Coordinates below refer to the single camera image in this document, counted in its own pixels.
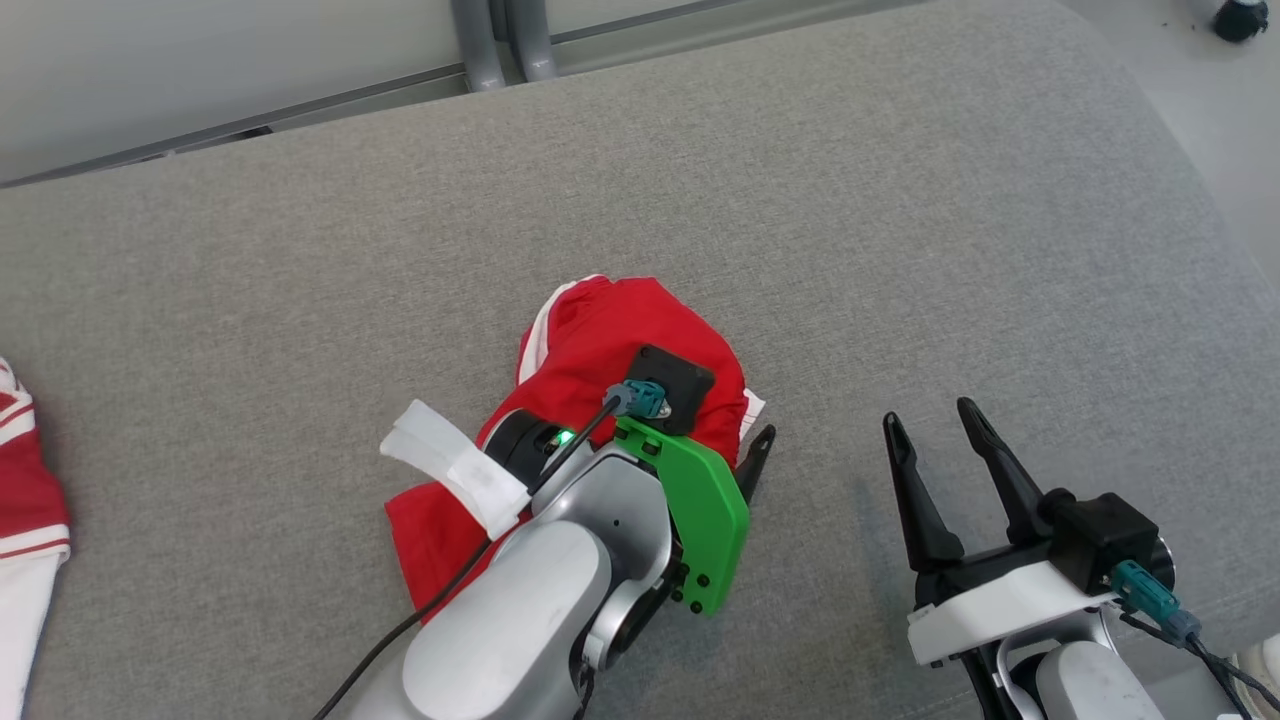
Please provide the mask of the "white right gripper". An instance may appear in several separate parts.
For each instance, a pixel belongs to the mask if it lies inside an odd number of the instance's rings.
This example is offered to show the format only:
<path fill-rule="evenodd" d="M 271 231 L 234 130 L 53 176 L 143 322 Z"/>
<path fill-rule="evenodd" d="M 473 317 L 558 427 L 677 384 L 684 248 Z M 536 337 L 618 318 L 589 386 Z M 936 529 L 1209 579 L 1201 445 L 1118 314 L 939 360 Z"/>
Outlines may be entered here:
<path fill-rule="evenodd" d="M 972 448 L 989 469 L 1007 519 L 1009 542 L 1047 541 L 1051 528 L 1039 515 L 1041 488 L 973 398 L 957 398 L 957 415 Z M 896 413 L 884 414 L 883 433 L 909 568 L 933 573 L 959 564 L 965 555 L 963 543 L 941 518 L 918 470 L 915 446 Z M 918 665 L 932 665 L 993 641 L 1046 629 L 1112 598 L 1108 591 L 1087 594 L 1044 560 L 947 600 L 919 602 L 908 616 L 908 643 Z"/>

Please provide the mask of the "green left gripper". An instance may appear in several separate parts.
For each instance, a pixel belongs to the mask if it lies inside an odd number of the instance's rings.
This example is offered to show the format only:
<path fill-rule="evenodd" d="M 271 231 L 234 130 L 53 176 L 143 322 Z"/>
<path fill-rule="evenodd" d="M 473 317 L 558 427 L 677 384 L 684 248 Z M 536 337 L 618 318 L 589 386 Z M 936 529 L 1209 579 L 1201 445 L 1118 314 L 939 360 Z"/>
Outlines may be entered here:
<path fill-rule="evenodd" d="M 690 437 L 666 436 L 628 416 L 616 421 L 614 442 L 652 466 L 664 492 L 680 544 L 675 585 L 691 612 L 714 615 L 730 594 L 750 527 L 746 501 L 774 439 L 774 425 L 758 432 L 733 477 L 719 454 Z"/>

